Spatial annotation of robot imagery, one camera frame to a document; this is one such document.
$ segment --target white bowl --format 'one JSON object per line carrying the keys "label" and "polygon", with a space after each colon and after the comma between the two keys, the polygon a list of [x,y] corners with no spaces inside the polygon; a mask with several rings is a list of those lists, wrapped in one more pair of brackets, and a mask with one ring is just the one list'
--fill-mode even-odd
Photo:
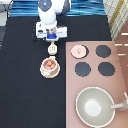
{"label": "white bowl", "polygon": [[115,116],[112,97],[99,87],[87,87],[76,98],[76,111],[79,118],[91,127],[105,127]]}

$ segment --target cable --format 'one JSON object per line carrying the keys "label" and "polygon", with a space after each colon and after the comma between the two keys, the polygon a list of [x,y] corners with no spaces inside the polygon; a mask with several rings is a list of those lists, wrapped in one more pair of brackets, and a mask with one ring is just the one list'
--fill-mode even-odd
{"label": "cable", "polygon": [[5,7],[5,4],[3,4],[3,2],[0,1],[0,3],[4,6],[4,11],[1,11],[1,12],[5,12],[6,11],[6,7]]}
{"label": "cable", "polygon": [[9,5],[8,5],[7,9],[6,9],[6,7],[5,7],[5,4],[3,4],[3,2],[0,1],[0,3],[2,3],[2,5],[4,6],[4,9],[5,9],[5,10],[1,11],[0,13],[7,11],[7,19],[8,19],[8,16],[9,16],[9,15],[8,15],[8,14],[9,14],[8,12],[9,12],[9,10],[11,10],[11,9],[9,9],[9,7],[10,7],[12,1],[14,1],[14,0],[11,0],[11,1],[9,2]]}
{"label": "cable", "polygon": [[36,34],[36,33],[34,33],[36,30],[36,23],[35,23],[35,25],[34,25],[34,27],[33,27],[33,30],[32,30],[32,40],[33,41],[38,41],[38,40],[42,40],[42,39],[38,39],[38,38],[34,38],[34,34]]}

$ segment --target black tablecloth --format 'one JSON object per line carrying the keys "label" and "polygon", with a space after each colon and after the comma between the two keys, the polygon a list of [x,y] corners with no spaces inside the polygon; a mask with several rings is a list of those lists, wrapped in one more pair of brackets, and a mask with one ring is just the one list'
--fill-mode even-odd
{"label": "black tablecloth", "polygon": [[61,70],[54,79],[39,71],[48,42],[33,41],[37,17],[10,17],[0,51],[0,128],[66,128],[66,41],[111,41],[106,16],[58,16],[68,37],[56,44]]}

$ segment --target pink placemat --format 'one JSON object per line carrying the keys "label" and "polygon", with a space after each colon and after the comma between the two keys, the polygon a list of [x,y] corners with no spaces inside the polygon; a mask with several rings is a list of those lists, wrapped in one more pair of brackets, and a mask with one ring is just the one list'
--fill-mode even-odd
{"label": "pink placemat", "polygon": [[[76,59],[71,55],[71,49],[75,45],[84,45],[89,49],[89,54],[82,59]],[[111,55],[101,58],[96,54],[96,47],[107,45],[111,49]],[[86,62],[91,67],[88,76],[80,77],[75,73],[75,65],[78,62]],[[106,77],[99,73],[98,65],[101,62],[110,62],[115,67],[115,73]],[[126,87],[122,75],[115,42],[112,41],[82,41],[66,43],[66,128],[90,128],[84,124],[76,113],[76,97],[82,89],[96,86],[106,90],[115,103],[125,99]],[[116,110],[113,121],[106,128],[128,128],[128,111]]]}

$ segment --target black circle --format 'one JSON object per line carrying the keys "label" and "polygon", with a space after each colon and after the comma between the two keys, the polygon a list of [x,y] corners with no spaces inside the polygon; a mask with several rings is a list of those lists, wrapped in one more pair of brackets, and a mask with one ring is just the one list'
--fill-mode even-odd
{"label": "black circle", "polygon": [[89,64],[87,64],[86,62],[79,62],[76,64],[75,66],[75,72],[78,76],[87,76],[89,75],[91,71],[91,68],[89,66]]}
{"label": "black circle", "polygon": [[52,1],[51,0],[39,0],[38,6],[43,12],[46,12],[52,7]]}
{"label": "black circle", "polygon": [[102,58],[106,58],[111,55],[111,49],[106,45],[99,45],[96,48],[96,54]]}
{"label": "black circle", "polygon": [[103,76],[112,76],[115,73],[114,66],[109,62],[102,62],[98,66],[100,74]]}

